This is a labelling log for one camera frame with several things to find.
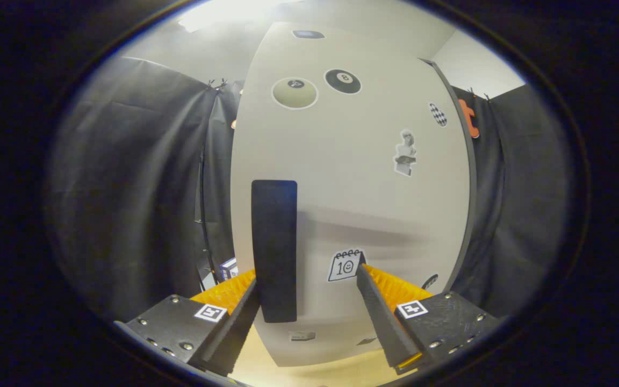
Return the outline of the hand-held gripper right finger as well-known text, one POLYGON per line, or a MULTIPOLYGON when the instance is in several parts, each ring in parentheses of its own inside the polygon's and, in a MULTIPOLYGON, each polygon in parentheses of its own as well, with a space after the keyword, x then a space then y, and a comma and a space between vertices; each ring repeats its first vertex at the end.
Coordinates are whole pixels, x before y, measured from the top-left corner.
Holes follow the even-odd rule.
POLYGON ((364 263, 356 284, 386 362, 398 374, 458 358, 499 325, 457 292, 435 295, 364 263))

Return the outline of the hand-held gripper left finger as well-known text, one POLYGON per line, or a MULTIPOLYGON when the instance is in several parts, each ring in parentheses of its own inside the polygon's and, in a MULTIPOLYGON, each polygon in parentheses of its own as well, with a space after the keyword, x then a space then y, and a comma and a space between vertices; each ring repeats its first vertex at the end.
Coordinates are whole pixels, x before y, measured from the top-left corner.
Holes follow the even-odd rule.
POLYGON ((256 272, 248 270, 194 297, 166 296, 115 326, 169 362, 226 377, 233 372, 259 308, 256 272))

